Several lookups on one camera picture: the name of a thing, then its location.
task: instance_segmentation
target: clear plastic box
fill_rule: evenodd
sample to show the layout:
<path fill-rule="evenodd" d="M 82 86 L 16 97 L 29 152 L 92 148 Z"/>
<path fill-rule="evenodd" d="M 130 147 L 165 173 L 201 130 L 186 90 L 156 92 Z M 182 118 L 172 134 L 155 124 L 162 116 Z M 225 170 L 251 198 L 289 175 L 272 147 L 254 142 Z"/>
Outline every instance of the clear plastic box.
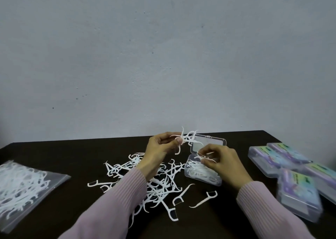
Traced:
<path fill-rule="evenodd" d="M 184 175 L 186 177 L 200 180 L 215 186 L 222 185 L 222 179 L 212 169 L 206 167 L 200 162 L 200 157 L 196 155 L 189 155 L 184 166 Z"/>
<path fill-rule="evenodd" d="M 267 146 L 273 149 L 275 152 L 286 157 L 294 164 L 307 164 L 311 162 L 311 160 L 307 159 L 304 155 L 300 154 L 284 143 L 267 143 Z"/>
<path fill-rule="evenodd" d="M 194 154 L 194 155 L 197 155 L 197 152 L 209 143 L 224 145 L 224 146 L 226 145 L 226 140 L 225 139 L 218 138 L 218 137 L 213 137 L 213 136 L 210 136 L 210 135 L 195 134 L 195 140 L 203 143 L 203 145 L 198 143 L 198 142 L 196 142 L 196 143 L 193 142 L 191 144 L 190 153 Z"/>
<path fill-rule="evenodd" d="M 319 193 L 336 204 L 336 172 L 334 170 L 314 162 L 302 165 L 300 172 L 313 177 Z"/>
<path fill-rule="evenodd" d="M 248 157 L 269 178 L 278 178 L 280 168 L 293 169 L 295 166 L 268 146 L 252 146 Z"/>
<path fill-rule="evenodd" d="M 292 213 L 311 222 L 317 222 L 323 212 L 313 179 L 288 169 L 281 169 L 276 198 Z"/>

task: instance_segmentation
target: wall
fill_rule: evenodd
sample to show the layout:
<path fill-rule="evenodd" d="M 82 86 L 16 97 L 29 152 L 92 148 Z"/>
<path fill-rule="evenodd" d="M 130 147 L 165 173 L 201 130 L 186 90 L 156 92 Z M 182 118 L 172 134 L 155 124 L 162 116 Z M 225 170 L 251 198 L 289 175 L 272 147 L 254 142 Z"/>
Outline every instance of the wall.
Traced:
<path fill-rule="evenodd" d="M 335 0 L 0 0 L 2 145 L 263 129 L 333 166 Z"/>

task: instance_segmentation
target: product label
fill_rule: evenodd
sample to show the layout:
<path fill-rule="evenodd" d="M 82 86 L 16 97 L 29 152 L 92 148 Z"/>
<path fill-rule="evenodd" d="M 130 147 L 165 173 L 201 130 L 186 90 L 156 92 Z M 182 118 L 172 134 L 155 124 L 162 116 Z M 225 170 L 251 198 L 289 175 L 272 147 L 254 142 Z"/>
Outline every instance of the product label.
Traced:
<path fill-rule="evenodd" d="M 287 174 L 285 175 L 284 190 L 287 193 L 304 199 L 306 202 L 320 204 L 319 194 L 311 177 L 289 170 L 285 173 Z"/>
<path fill-rule="evenodd" d="M 284 151 L 288 152 L 288 154 L 290 156 L 292 156 L 293 158 L 295 159 L 299 159 L 299 160 L 307 160 L 307 158 L 300 154 L 299 152 L 297 152 L 296 150 L 293 150 L 291 147 L 287 146 L 286 144 L 283 144 L 283 143 L 276 143 L 276 145 L 283 149 Z"/>
<path fill-rule="evenodd" d="M 285 165 L 287 162 L 283 159 L 282 156 L 280 156 L 278 153 L 276 153 L 274 150 L 272 150 L 268 146 L 261 146 L 259 147 L 274 163 L 277 163 L 279 165 Z"/>
<path fill-rule="evenodd" d="M 325 167 L 323 165 L 317 164 L 317 163 L 311 163 L 308 164 L 307 166 L 321 172 L 324 173 L 328 176 L 330 176 L 331 178 L 333 178 L 334 180 L 336 180 L 336 172 L 334 170 L 329 169 L 328 167 Z"/>

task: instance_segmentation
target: pink sleeve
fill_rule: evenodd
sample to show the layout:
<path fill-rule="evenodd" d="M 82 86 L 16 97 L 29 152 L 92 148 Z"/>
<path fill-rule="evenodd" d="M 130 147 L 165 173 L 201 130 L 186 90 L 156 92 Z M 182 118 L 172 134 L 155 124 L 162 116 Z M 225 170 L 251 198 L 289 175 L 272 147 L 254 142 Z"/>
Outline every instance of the pink sleeve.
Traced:
<path fill-rule="evenodd" d="M 283 207 L 262 182 L 243 186 L 237 203 L 262 239 L 313 239 L 306 225 Z"/>
<path fill-rule="evenodd" d="M 131 169 L 112 189 L 83 212 L 73 227 L 59 239 L 125 238 L 129 216 L 146 193 L 145 177 L 138 169 Z"/>

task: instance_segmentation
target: table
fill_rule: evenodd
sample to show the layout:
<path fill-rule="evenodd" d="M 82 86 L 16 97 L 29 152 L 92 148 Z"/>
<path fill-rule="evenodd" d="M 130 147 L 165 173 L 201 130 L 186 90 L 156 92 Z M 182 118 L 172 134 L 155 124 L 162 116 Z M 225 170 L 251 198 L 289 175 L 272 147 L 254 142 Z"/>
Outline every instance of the table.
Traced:
<path fill-rule="evenodd" d="M 265 131 L 242 131 L 205 133 L 225 138 L 227 145 L 236 149 L 242 163 L 254 180 L 265 183 L 273 195 L 276 194 L 276 179 L 265 177 L 247 157 L 250 146 L 278 142 Z M 128 155 L 144 152 L 149 136 L 67 140 L 48 142 L 12 143 L 0 150 L 0 163 L 14 161 L 40 170 L 69 174 L 72 178 L 56 188 L 31 213 L 28 214 L 9 234 L 0 238 L 57 238 L 70 228 L 77 218 L 102 194 L 99 187 L 87 187 L 88 182 L 108 182 L 104 162 L 123 164 Z M 185 163 L 190 148 L 184 144 L 180 155 L 170 155 L 164 160 Z M 227 185 L 211 186 L 184 176 L 175 177 L 178 186 L 185 188 L 195 183 L 183 196 L 184 203 L 176 206 L 179 221 L 169 219 L 160 204 L 141 211 L 135 216 L 128 238 L 257 238 L 248 219 L 237 206 L 236 192 Z M 206 191 L 217 190 L 218 197 L 195 209 L 189 208 L 206 197 Z M 165 199 L 172 207 L 172 199 L 179 193 Z M 302 219 L 317 239 L 335 238 L 336 206 L 322 197 L 324 214 L 318 224 Z"/>

